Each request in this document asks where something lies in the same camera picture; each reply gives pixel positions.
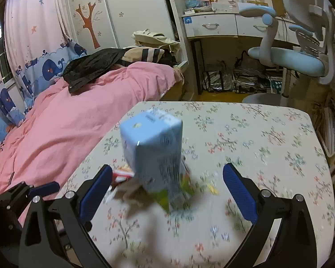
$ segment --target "table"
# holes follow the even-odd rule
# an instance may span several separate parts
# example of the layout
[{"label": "table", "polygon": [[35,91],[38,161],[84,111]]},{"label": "table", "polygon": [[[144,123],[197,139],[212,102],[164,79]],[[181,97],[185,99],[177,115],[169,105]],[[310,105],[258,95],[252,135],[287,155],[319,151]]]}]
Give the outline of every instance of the table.
[{"label": "table", "polygon": [[[318,267],[333,241],[335,206],[328,165],[309,116],[266,105],[204,102],[141,102],[123,120],[158,107],[183,120],[182,153],[191,169],[194,200],[166,214],[144,191],[143,207],[119,197],[100,204],[90,236],[113,267],[223,267],[243,241],[245,221],[222,179],[232,162],[260,189],[279,197],[304,195],[314,226]],[[58,197],[77,190],[103,164],[125,163],[119,123],[97,144]],[[258,263],[268,256],[280,221],[274,222]]]}]

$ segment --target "pink bed sheet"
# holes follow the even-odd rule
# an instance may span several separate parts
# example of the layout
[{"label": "pink bed sheet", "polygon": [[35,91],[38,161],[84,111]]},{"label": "pink bed sheet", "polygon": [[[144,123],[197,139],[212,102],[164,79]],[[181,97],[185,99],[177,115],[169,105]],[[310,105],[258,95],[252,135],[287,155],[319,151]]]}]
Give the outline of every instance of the pink bed sheet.
[{"label": "pink bed sheet", "polygon": [[0,148],[0,194],[21,181],[34,186],[57,181],[62,187],[135,104],[159,100],[174,83],[170,66],[149,62],[110,71],[79,95],[70,95],[68,84],[58,79]]}]

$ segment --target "blue box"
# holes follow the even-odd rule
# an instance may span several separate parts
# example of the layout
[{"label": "blue box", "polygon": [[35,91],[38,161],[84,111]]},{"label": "blue box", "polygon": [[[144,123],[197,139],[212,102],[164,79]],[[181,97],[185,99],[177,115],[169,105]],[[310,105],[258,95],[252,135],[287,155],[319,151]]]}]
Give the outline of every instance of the blue box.
[{"label": "blue box", "polygon": [[193,194],[181,167],[182,121],[153,108],[120,124],[124,156],[144,189],[166,210]]}]

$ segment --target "metal screw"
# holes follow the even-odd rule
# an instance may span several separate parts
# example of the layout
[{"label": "metal screw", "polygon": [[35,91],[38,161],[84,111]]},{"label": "metal screw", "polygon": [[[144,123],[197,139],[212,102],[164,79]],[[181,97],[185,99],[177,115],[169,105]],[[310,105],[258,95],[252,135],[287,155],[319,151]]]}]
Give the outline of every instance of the metal screw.
[{"label": "metal screw", "polygon": [[38,203],[39,201],[40,201],[40,196],[39,195],[36,195],[36,196],[34,196],[33,197],[33,199],[32,199],[32,201],[34,202],[34,203]]},{"label": "metal screw", "polygon": [[295,198],[297,199],[297,201],[303,201],[304,200],[304,197],[301,194],[297,194],[295,196]]},{"label": "metal screw", "polygon": [[75,192],[74,191],[67,191],[65,194],[66,198],[73,198],[75,196]]},{"label": "metal screw", "polygon": [[271,193],[270,193],[270,191],[268,189],[263,189],[261,193],[262,193],[262,196],[264,198],[269,198],[270,195],[271,195]]}]

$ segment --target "yellow floor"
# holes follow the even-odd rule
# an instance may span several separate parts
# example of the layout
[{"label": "yellow floor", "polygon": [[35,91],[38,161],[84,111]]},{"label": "yellow floor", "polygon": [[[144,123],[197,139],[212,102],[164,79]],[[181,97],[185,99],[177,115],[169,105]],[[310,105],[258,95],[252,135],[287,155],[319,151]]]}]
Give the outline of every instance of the yellow floor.
[{"label": "yellow floor", "polygon": [[200,102],[226,102],[226,103],[241,103],[242,100],[249,94],[236,94],[235,92],[212,93],[203,91],[197,96]]}]

